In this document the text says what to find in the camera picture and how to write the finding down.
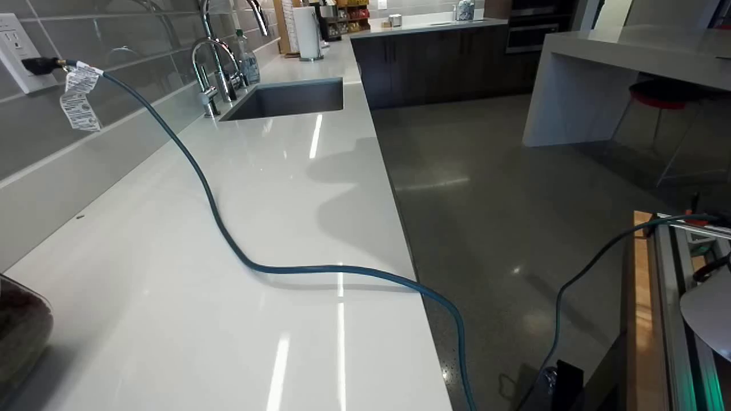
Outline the dark undermount sink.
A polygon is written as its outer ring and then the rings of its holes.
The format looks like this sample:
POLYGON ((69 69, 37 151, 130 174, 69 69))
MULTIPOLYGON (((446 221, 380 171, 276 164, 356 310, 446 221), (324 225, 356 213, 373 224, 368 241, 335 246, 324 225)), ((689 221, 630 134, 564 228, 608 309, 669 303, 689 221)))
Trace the dark undermount sink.
POLYGON ((253 86, 223 120, 334 111, 343 107, 343 79, 268 82, 253 86))

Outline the dark wood base cabinets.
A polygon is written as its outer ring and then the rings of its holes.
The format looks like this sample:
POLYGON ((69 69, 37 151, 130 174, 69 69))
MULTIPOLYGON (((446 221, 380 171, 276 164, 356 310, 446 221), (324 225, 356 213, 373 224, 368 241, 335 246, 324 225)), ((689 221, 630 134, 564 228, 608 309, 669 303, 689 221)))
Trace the dark wood base cabinets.
POLYGON ((373 110, 526 93, 540 53, 513 53, 505 28, 365 35, 351 42, 373 110))

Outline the chrome kitchen faucet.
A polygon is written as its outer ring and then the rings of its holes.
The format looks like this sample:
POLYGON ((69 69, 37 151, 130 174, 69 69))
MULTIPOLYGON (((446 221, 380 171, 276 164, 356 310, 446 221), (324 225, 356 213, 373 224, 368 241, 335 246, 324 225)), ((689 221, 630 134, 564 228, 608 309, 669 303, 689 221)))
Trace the chrome kitchen faucet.
POLYGON ((245 84, 243 69, 228 43, 215 35, 211 23, 208 0, 197 0, 199 18, 203 25, 203 36, 189 47, 189 67, 200 93, 200 104, 211 118, 219 115, 215 99, 222 96, 227 102, 238 101, 238 90, 245 84), (206 71, 199 61, 199 53, 208 51, 212 59, 212 71, 206 71))

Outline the built-in black oven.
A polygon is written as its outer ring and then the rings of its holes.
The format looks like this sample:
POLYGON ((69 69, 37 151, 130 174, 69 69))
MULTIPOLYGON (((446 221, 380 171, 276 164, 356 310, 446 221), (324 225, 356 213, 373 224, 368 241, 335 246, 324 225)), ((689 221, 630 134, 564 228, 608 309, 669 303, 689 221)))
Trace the built-in black oven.
POLYGON ((575 0, 513 0, 509 9, 509 53, 535 53, 544 36, 572 28, 575 0))

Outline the white kitchen island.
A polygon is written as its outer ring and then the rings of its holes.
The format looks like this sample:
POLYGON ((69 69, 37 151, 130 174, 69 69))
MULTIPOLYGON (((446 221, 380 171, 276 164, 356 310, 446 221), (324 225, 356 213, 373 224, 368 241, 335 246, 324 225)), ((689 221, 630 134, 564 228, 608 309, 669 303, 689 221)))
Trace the white kitchen island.
POLYGON ((731 90, 731 31, 624 28, 544 39, 526 147, 608 141, 639 74, 731 90))

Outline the red bar stool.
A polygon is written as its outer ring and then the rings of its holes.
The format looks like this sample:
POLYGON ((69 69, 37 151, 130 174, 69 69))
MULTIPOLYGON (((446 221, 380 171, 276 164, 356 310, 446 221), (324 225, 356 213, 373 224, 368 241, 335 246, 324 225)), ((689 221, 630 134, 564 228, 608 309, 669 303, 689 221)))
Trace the red bar stool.
MULTIPOLYGON (((665 111, 681 111, 688 104, 703 104, 707 101, 711 90, 693 84, 693 82, 681 82, 681 79, 669 79, 669 77, 644 77, 637 79, 629 86, 629 101, 621 107, 620 120, 610 134, 610 141, 617 140, 620 128, 624 126, 625 115, 634 102, 647 104, 655 110, 655 120, 653 120, 653 133, 650 133, 650 144, 658 141, 660 128, 663 128, 663 115, 665 111)), ((665 163, 663 171, 655 179, 655 184, 663 184, 669 179, 672 166, 677 164, 689 130, 695 126, 696 115, 689 115, 685 130, 681 133, 677 147, 669 152, 669 160, 665 163)))

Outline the wooden robot cart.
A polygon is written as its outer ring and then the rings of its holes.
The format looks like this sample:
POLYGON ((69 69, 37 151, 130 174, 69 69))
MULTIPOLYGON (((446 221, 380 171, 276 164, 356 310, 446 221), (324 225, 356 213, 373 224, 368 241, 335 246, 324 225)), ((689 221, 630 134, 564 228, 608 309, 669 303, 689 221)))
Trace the wooden robot cart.
POLYGON ((621 310, 625 411, 731 411, 728 235, 634 213, 621 310))

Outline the black power plug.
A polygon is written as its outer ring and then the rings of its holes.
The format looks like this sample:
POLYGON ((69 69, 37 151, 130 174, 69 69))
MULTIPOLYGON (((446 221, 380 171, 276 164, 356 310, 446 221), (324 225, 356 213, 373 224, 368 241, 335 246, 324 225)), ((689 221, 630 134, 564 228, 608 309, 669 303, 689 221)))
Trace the black power plug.
POLYGON ((48 76, 56 69, 64 69, 64 59, 60 58, 27 58, 21 61, 31 76, 48 76))

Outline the dark object on counter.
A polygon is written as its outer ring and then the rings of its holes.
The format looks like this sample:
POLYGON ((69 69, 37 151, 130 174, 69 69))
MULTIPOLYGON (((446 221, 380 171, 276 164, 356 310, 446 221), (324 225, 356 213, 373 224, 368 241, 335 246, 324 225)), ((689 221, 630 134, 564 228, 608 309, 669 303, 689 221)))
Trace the dark object on counter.
POLYGON ((52 332, 48 301, 0 273, 0 404, 7 407, 46 354, 52 332))

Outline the white wall outlet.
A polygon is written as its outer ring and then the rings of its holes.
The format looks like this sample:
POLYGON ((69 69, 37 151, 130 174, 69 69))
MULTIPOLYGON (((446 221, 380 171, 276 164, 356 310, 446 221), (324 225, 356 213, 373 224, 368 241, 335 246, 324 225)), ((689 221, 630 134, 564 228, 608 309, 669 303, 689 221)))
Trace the white wall outlet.
POLYGON ((23 93, 37 93, 56 84, 52 76, 31 76, 23 61, 37 58, 38 51, 13 13, 0 13, 0 61, 21 86, 23 93))

